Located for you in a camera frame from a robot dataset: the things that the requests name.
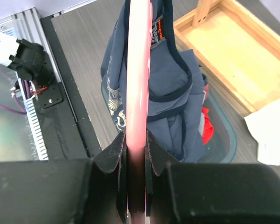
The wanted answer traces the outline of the pink hanger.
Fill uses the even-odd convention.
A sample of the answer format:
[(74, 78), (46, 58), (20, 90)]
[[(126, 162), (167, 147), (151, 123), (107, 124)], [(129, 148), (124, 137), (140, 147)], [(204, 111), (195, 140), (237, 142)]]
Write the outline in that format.
[(130, 2), (126, 83), (126, 145), (128, 151), (128, 209), (132, 224), (145, 215), (145, 162), (148, 79), (152, 33), (152, 3)]

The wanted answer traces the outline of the white tank top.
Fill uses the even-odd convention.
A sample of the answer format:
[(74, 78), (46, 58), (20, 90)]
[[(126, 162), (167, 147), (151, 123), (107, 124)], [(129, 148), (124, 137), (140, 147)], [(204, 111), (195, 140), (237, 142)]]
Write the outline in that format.
[(280, 166), (280, 98), (244, 117), (251, 136), (258, 143), (257, 160)]

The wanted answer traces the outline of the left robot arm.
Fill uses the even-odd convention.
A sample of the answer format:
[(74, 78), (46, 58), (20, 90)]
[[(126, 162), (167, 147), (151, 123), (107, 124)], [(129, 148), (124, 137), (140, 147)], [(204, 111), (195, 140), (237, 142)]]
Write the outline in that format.
[(43, 46), (0, 32), (0, 64), (17, 72), (18, 77), (46, 86), (55, 80), (49, 55)]

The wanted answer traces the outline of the wooden clothes rack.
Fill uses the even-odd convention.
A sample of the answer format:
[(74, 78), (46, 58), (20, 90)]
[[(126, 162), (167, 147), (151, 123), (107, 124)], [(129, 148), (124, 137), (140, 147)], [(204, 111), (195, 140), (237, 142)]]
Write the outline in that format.
[(174, 31), (241, 116), (280, 98), (280, 36), (237, 1), (200, 0)]

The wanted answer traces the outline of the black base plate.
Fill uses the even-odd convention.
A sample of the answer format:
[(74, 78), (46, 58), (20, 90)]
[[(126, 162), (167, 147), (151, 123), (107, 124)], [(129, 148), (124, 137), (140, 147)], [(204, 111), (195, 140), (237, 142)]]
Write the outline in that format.
[(49, 55), (56, 80), (34, 100), (48, 158), (94, 157), (101, 152), (93, 125), (80, 96), (52, 23), (40, 19), (43, 47)]

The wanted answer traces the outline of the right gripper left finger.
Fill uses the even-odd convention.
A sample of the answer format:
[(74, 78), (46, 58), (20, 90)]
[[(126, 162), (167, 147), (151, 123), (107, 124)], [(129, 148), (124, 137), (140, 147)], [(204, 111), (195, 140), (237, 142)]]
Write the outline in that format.
[(126, 134), (92, 159), (0, 162), (0, 224), (124, 224)]

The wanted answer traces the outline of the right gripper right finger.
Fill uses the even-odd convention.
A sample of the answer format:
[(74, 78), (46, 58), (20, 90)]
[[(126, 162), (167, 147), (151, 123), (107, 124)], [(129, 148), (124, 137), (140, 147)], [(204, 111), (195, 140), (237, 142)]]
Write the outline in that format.
[(153, 224), (280, 224), (280, 178), (269, 166), (181, 163), (147, 132), (145, 174)]

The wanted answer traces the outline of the red tank top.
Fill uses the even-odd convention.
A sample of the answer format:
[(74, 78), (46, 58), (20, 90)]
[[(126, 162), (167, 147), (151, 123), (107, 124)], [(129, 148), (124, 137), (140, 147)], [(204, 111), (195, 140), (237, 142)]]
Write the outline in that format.
[(204, 106), (202, 107), (202, 115), (203, 115), (203, 119), (201, 119), (201, 122), (203, 122), (203, 132), (201, 136), (203, 139), (203, 144), (206, 145), (213, 136), (214, 127), (210, 121), (208, 108)]

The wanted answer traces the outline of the grey plastic basin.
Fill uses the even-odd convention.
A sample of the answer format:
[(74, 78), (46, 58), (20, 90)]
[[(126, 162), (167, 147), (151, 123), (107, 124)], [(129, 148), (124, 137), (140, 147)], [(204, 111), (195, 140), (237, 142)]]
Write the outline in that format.
[[(110, 89), (102, 81), (101, 90), (108, 106), (116, 99), (126, 100), (126, 92)], [(230, 163), (237, 151), (237, 137), (215, 98), (209, 94), (191, 95), (191, 82), (166, 96), (153, 96), (148, 92), (147, 133), (152, 133), (161, 148), (184, 163)], [(214, 127), (211, 140), (204, 145), (202, 139), (202, 107), (209, 109)], [(126, 124), (117, 127), (126, 134)]]

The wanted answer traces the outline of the navy tank top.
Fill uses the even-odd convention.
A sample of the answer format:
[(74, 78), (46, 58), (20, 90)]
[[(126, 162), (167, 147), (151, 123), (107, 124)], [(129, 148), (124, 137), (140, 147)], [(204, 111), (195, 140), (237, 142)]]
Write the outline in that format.
[[(202, 107), (206, 77), (192, 50), (178, 51), (170, 0), (152, 1), (152, 39), (147, 128), (181, 162), (205, 153)], [(125, 1), (101, 64), (104, 100), (118, 131), (126, 127), (126, 68), (130, 1)]]

